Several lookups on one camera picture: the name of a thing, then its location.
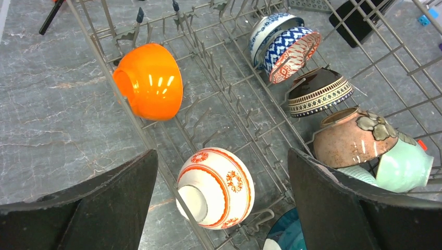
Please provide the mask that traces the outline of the white bowl orange pattern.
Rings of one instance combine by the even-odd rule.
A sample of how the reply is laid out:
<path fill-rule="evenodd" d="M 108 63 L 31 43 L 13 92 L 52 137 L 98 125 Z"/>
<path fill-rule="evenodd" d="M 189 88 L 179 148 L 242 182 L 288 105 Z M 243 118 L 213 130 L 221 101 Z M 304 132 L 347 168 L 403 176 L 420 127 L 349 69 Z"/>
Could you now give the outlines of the white bowl orange pattern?
<path fill-rule="evenodd" d="M 206 147 L 193 154 L 179 172 L 177 189 L 197 224 L 211 230 L 243 222 L 255 200 L 246 165 L 219 147 Z"/>

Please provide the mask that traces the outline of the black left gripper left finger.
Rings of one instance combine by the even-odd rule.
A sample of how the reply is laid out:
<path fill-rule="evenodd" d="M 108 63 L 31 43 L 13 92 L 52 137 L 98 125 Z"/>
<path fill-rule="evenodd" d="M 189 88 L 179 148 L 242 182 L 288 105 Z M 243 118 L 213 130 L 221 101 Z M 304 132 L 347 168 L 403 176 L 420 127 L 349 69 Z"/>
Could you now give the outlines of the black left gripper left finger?
<path fill-rule="evenodd" d="M 137 249 L 158 170 L 149 150 L 32 202 L 1 206 L 1 249 Z"/>

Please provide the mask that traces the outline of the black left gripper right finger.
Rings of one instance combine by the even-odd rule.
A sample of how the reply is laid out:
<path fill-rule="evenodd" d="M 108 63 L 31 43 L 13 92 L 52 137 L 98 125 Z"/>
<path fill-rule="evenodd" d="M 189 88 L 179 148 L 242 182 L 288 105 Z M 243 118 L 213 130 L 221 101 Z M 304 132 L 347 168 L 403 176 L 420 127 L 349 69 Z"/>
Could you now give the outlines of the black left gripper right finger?
<path fill-rule="evenodd" d="M 441 249 L 441 202 L 393 193 L 288 151 L 308 249 Z"/>

